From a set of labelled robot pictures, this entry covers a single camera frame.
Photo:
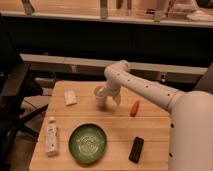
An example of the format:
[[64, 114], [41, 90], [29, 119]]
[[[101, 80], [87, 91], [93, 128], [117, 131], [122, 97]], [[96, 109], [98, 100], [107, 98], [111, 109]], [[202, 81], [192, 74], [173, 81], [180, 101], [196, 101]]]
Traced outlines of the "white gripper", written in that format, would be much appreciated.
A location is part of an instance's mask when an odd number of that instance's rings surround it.
[[116, 103], [117, 106], [121, 104], [121, 96], [120, 94], [121, 86], [115, 83], [107, 82], [102, 90], [101, 94], [105, 96], [113, 96], [113, 101]]

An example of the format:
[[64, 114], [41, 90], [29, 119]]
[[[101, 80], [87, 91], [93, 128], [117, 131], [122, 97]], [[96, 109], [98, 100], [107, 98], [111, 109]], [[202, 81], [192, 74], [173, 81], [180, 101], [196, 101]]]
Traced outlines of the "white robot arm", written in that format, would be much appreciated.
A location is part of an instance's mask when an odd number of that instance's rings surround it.
[[115, 96], [126, 87], [170, 114], [168, 171], [213, 171], [213, 95], [197, 90], [184, 92], [129, 71], [125, 60], [108, 65], [104, 93]]

